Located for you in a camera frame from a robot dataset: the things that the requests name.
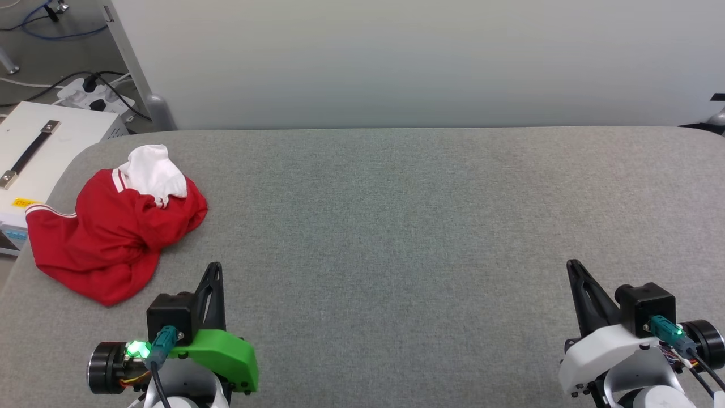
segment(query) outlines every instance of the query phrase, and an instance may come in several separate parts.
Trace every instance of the white wall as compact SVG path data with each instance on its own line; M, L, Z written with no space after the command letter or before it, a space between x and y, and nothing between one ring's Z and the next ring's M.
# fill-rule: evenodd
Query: white wall
M679 125L723 107L723 0L104 1L178 128Z

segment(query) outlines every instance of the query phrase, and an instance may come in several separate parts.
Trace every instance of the blue cable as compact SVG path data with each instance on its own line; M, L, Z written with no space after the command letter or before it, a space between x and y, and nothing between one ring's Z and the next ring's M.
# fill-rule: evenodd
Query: blue cable
M101 28L97 28L96 30L93 30L93 31L88 31L88 32L86 32L86 33L70 34L70 35L68 35L68 36L57 36L57 37L45 37L45 36L41 36L40 34L35 34L35 33L32 33L32 32L30 32L30 30L28 30L28 29L27 29L27 28L25 27L25 25L26 25L26 24L28 24L28 20L29 20L29 19L30 19L30 18L31 18L31 17L32 17L32 16L33 16L33 15L34 15L35 13L37 13L38 11L40 11L40 9L42 9L43 7L45 7L45 6L47 6L48 4L50 4L50 3L51 3L51 1L52 1L52 0L47 0L47 1L45 2L45 3L41 4L41 5L40 5L40 6L38 6L38 7L36 8L36 9L34 9L34 10L33 10L32 12L30 12L30 14L28 14L28 15L26 15L26 16L25 16L25 18L24 18L24 19L22 20L22 23L20 23L20 27L22 28L22 30L23 30L23 31L25 31L25 33L26 33L26 34L28 34L29 36L33 36L33 37L39 38L39 39L41 39L41 40L47 40L47 41L56 41L56 40L62 40L62 39L64 39L64 38L81 37L81 36L87 36L87 35L90 35L90 34L100 33L101 31L103 31L103 30L105 30L106 28L108 28L108 25L104 25L104 26L103 26L103 27L101 27Z

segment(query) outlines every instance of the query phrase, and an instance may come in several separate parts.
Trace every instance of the white cloth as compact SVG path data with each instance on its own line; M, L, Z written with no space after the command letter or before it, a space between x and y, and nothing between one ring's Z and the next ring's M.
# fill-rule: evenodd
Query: white cloth
M118 170L126 188L153 195L157 207L166 207L170 195L186 198L186 177L171 162L163 144L137 147Z

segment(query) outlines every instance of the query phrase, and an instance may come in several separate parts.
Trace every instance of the robotic arm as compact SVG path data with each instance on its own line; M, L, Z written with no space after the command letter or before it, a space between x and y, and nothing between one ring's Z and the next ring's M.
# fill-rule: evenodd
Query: robotic arm
M103 342L88 362L93 393L144 391L144 408L228 408L257 390L252 345L226 331L222 268L212 262L195 293L161 294L146 310L149 341Z
M716 377L712 370L725 366L725 341L713 325L672 323L675 297L654 283L620 286L620 309L581 262L566 266L581 334L564 343L559 382L566 393L591 395L597 408L695 408L677 380L687 369L714 406L725 407L725 392L712 392L699 375ZM615 401L617 391L628 393Z

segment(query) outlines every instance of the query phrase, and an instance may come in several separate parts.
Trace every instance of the red and white clothing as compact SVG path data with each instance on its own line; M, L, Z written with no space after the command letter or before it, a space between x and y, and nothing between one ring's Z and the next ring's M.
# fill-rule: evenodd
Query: red and white clothing
M165 146L139 147L128 159L91 177L73 214L42 204L25 210L38 268L106 306L140 291L160 251L207 214L206 199L168 159Z

